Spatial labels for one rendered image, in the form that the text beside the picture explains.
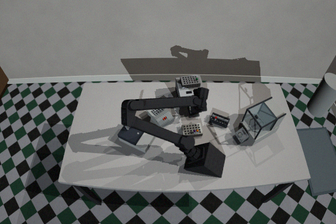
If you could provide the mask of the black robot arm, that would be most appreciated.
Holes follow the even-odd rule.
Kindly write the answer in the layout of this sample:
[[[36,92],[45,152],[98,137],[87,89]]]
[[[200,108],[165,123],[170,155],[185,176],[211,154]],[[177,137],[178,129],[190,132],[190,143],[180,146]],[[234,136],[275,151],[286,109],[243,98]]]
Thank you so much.
[[[135,116],[136,111],[179,108],[193,106],[198,110],[206,108],[209,89],[197,88],[193,90],[194,96],[151,98],[151,99],[130,99],[124,100],[121,104],[121,124],[135,128],[144,133],[161,138],[179,147],[187,157],[187,163],[191,164],[202,160],[205,155],[205,147],[196,147],[194,137],[171,132],[160,126],[147,122]],[[138,110],[137,110],[138,109]]]

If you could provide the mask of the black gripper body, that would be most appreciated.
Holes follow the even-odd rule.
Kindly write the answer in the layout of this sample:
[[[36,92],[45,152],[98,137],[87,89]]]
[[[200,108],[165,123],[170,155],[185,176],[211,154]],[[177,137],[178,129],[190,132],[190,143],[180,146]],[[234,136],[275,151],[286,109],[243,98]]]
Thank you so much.
[[[191,106],[191,113],[199,113],[199,112],[203,112],[203,111],[207,111],[207,107],[203,110],[198,110],[196,108],[196,106],[195,107]]]

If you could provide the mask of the beige tube rack with round holes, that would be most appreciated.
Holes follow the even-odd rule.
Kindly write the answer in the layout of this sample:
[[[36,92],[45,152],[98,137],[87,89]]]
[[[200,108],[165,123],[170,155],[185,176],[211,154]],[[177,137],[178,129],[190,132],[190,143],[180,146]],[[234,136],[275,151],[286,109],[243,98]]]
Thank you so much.
[[[195,132],[194,134],[194,130],[198,130],[198,133]],[[183,135],[190,135],[192,137],[203,136],[201,123],[182,125],[182,133]]]

